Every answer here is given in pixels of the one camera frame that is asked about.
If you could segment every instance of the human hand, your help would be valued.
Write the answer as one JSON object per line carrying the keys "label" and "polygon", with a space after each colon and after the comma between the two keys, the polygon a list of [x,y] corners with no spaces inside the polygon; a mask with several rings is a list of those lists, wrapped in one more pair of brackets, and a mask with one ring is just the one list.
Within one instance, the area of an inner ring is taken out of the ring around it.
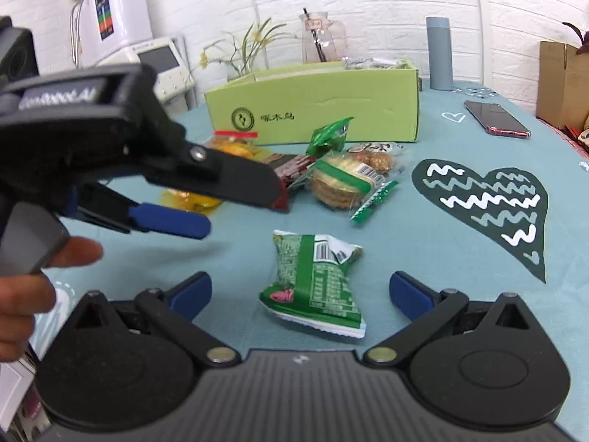
{"label": "human hand", "polygon": [[[102,246],[70,237],[48,267],[86,266],[102,258]],[[45,274],[0,277],[0,362],[18,360],[35,330],[35,314],[55,305],[55,289]]]}

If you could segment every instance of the cardboard box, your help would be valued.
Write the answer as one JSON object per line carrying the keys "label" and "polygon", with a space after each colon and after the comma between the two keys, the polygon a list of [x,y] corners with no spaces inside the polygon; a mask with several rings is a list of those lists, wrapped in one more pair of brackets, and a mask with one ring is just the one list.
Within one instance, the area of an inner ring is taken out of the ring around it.
{"label": "cardboard box", "polygon": [[308,143],[353,116],[348,141],[415,141],[417,69],[345,70],[316,63],[255,72],[205,94],[219,131],[257,131],[257,144]]}
{"label": "cardboard box", "polygon": [[540,42],[536,115],[557,128],[583,130],[589,117],[589,53],[574,46]]}

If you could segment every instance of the glass pitcher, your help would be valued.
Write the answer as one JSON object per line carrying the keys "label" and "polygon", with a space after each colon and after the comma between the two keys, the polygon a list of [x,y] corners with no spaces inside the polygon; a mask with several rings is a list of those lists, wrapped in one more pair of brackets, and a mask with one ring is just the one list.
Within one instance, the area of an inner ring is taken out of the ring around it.
{"label": "glass pitcher", "polygon": [[348,58],[346,28],[329,20],[327,11],[300,15],[303,24],[303,63],[340,61]]}

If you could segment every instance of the light green box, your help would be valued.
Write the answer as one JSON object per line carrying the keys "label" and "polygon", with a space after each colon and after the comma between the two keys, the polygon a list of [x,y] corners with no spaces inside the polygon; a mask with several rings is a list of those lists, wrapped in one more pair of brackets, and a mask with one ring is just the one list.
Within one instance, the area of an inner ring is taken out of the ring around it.
{"label": "light green box", "polygon": [[308,143],[317,128],[353,116],[348,141],[415,141],[417,69],[344,70],[317,63],[254,72],[208,91],[217,131],[257,131],[257,144]]}

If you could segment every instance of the wall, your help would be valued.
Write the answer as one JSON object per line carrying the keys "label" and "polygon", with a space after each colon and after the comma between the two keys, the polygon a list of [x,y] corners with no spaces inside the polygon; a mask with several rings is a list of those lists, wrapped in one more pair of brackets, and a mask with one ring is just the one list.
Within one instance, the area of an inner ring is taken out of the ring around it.
{"label": "wall", "polygon": [[[534,110],[540,39],[577,44],[561,21],[589,29],[589,0],[482,0],[488,1],[492,85],[520,106]],[[457,79],[481,81],[482,38],[479,0],[148,0],[156,36],[182,32],[191,63],[198,63],[202,47],[222,31],[245,31],[256,8],[264,19],[286,21],[297,32],[303,6],[322,8],[344,21],[352,55],[410,57],[428,74],[425,17],[445,15],[452,22],[454,72]],[[67,0],[0,0],[3,13],[34,30],[39,65],[53,71],[69,64]],[[279,41],[269,47],[271,65],[299,62],[298,41]],[[219,65],[194,70],[198,92],[222,83],[226,70]]]}

